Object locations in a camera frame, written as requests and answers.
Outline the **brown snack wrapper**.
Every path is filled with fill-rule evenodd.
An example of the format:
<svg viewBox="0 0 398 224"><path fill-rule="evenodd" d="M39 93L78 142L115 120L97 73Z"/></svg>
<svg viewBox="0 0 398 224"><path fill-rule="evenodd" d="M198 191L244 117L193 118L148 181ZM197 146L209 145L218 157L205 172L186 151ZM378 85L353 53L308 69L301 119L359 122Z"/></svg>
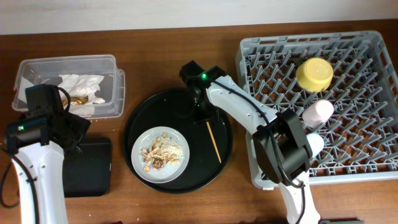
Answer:
<svg viewBox="0 0 398 224"><path fill-rule="evenodd" d="M88 96L71 96L71 105L84 105L88 102ZM64 99L62 101L63 106L67 106L68 105L68 100Z"/></svg>

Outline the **white napkin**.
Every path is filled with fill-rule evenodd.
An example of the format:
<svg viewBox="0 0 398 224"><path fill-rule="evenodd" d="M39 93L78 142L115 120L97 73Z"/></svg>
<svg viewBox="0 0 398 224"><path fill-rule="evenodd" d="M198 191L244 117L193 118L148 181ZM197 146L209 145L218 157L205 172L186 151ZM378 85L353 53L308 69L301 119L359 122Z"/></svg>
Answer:
<svg viewBox="0 0 398 224"><path fill-rule="evenodd" d="M56 79L61 79L61 82L57 85L63 88L70 96L88 96L88 102L84 105L99 105L106 103L106 100L99 96L100 91L103 88L100 85L103 83L105 77L103 75L58 75ZM72 108L70 111L78 115L91 115L94 112L94 108L83 109Z"/></svg>

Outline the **wooden chopstick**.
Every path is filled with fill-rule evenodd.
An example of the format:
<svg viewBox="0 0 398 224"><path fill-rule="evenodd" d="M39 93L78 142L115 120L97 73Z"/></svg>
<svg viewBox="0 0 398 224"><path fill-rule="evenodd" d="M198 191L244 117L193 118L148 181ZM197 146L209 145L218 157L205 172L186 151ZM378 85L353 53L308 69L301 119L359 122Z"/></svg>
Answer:
<svg viewBox="0 0 398 224"><path fill-rule="evenodd" d="M217 144L216 144L216 141L215 141L215 138L214 138L214 135L213 135L213 131L212 131L211 125L210 125L210 123L209 123L208 121L206 121L206 125L207 125L207 128L208 128L208 132L209 132L209 134L210 134L210 138L211 138L211 141L212 141L212 143L213 143L213 147L214 147L214 149L215 149L215 152L216 152L218 161L219 161L219 163L221 164L221 163L222 163L222 160L221 160L221 157L220 157L220 153L219 153L219 151L218 151L218 146L217 146Z"/></svg>

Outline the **food scraps and rice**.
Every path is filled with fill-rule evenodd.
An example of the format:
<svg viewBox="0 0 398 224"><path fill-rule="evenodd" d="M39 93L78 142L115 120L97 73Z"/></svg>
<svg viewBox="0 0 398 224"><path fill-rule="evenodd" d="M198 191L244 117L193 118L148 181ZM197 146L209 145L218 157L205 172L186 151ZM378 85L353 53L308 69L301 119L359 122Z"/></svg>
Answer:
<svg viewBox="0 0 398 224"><path fill-rule="evenodd" d="M166 165L180 164L183 148L167 133L162 133L160 136L156 136L149 146L141 149L141 156L144 162L143 169L146 172L150 172L152 169L160 171Z"/></svg>

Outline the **grey plate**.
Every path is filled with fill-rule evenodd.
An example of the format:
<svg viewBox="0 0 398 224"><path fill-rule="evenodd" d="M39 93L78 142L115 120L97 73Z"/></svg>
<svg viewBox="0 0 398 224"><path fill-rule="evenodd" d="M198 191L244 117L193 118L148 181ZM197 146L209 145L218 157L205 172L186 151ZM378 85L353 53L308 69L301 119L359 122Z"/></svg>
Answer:
<svg viewBox="0 0 398 224"><path fill-rule="evenodd" d="M167 133L169 137L182 146L183 157L180 159L180 164L174 166L166 165L160 171L152 169L150 172L146 172L143 169L144 162L142 161L141 149L149 146L155 137L160 136L162 133ZM176 179L187 168L190 158L190 148L187 140L180 132L166 126L158 126L143 132L138 137L132 147L130 158L132 166L139 177L153 184L164 184Z"/></svg>

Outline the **yellow bowl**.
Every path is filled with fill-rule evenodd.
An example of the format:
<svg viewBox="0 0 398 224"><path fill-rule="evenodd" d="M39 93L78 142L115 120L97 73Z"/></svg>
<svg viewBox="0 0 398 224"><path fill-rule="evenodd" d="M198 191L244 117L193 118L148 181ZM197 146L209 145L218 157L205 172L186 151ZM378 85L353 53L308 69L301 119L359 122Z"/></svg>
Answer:
<svg viewBox="0 0 398 224"><path fill-rule="evenodd" d="M325 59L310 58L298 67L295 76L304 90L321 92L330 86L333 68Z"/></svg>

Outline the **pink cup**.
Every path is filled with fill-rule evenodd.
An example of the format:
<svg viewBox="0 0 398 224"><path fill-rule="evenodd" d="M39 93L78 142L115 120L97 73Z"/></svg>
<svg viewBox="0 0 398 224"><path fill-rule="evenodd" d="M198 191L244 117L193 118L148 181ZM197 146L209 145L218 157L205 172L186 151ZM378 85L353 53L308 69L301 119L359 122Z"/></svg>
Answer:
<svg viewBox="0 0 398 224"><path fill-rule="evenodd" d="M311 128L314 128L328 121L334 112L332 103L328 100L318 100L304 110L303 121Z"/></svg>

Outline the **light blue cup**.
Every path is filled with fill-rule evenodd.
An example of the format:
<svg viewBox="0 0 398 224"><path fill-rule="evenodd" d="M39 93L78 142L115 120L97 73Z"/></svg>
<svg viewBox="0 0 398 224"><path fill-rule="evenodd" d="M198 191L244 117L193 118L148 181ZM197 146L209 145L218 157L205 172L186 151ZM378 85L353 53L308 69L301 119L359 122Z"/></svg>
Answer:
<svg viewBox="0 0 398 224"><path fill-rule="evenodd" d="M316 133L307 134L307 140L312 150L312 157L317 156L324 148L323 138Z"/></svg>

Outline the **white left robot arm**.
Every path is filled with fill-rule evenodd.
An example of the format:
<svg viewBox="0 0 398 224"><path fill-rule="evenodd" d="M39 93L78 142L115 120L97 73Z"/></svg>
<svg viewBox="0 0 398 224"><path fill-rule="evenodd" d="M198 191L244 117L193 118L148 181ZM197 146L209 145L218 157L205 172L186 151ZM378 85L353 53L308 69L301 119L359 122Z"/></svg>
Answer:
<svg viewBox="0 0 398 224"><path fill-rule="evenodd" d="M76 149L90 121L69 111L55 85L25 91L28 110L7 126L4 152L17 172L22 223L67 223L63 161Z"/></svg>

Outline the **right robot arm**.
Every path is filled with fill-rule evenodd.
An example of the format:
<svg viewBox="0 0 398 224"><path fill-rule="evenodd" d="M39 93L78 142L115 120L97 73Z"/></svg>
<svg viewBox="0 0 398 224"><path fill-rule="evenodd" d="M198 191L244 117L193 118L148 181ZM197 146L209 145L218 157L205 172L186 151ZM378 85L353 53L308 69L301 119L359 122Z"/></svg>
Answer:
<svg viewBox="0 0 398 224"><path fill-rule="evenodd" d="M312 158L324 148L323 138L306 134L294 111L279 112L257 101L220 67L204 70L191 61L182 66L179 76L193 98L197 122L208 121L223 110L251 135L259 168L280 188L287 221L319 223L309 168Z"/></svg>

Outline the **grey plastic dishwasher rack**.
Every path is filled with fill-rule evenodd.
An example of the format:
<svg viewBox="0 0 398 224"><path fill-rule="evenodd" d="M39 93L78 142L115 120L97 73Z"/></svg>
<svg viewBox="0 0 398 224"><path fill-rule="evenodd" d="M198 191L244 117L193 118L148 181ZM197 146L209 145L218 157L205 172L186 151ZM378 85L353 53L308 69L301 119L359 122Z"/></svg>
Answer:
<svg viewBox="0 0 398 224"><path fill-rule="evenodd" d="M295 72L311 58L333 68L330 86L309 92ZM397 178L397 74L379 32L252 37L236 56L239 86L257 101L302 115L318 100L334 106L313 129L325 146L311 161L312 185Z"/></svg>

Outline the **clear plastic bin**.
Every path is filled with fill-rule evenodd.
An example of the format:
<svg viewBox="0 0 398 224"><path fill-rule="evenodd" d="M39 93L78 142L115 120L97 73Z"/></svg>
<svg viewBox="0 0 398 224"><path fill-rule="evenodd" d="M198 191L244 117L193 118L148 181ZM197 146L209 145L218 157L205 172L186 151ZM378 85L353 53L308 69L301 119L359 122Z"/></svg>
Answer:
<svg viewBox="0 0 398 224"><path fill-rule="evenodd" d="M124 72L116 65L113 55L81 55L70 57L52 57L24 60L19 65L14 85L16 94L12 102L12 109L20 112L27 111L25 89L40 85L58 85L61 79L58 75L103 75L100 85L103 88L99 96L106 103L99 105L81 105L80 108L94 108L91 115L79 115L86 119L118 118L124 109L126 95Z"/></svg>

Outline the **round black tray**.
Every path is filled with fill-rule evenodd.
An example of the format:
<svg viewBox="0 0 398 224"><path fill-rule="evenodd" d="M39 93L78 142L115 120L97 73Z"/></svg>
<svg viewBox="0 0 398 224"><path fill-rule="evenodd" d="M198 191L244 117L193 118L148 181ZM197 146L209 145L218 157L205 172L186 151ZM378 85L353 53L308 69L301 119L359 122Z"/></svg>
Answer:
<svg viewBox="0 0 398 224"><path fill-rule="evenodd" d="M180 132L187 140L190 158L180 177L164 184L144 180L133 167L131 152L144 131L166 126ZM123 154L131 172L146 186L160 192L183 194L198 190L213 181L223 170L233 151L233 132L227 114L219 110L218 119L210 123L218 147L216 155L207 125L194 123L194 104L184 88L154 94L140 103L126 121Z"/></svg>

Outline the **black rectangular tray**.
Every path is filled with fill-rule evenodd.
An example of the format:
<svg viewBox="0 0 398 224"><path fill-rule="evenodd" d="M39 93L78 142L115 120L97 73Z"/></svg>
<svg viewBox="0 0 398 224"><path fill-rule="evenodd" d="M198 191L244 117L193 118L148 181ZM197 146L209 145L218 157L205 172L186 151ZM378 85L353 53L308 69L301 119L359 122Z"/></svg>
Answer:
<svg viewBox="0 0 398 224"><path fill-rule="evenodd" d="M113 146L106 137L85 138L63 161L66 198L99 197L109 192Z"/></svg>

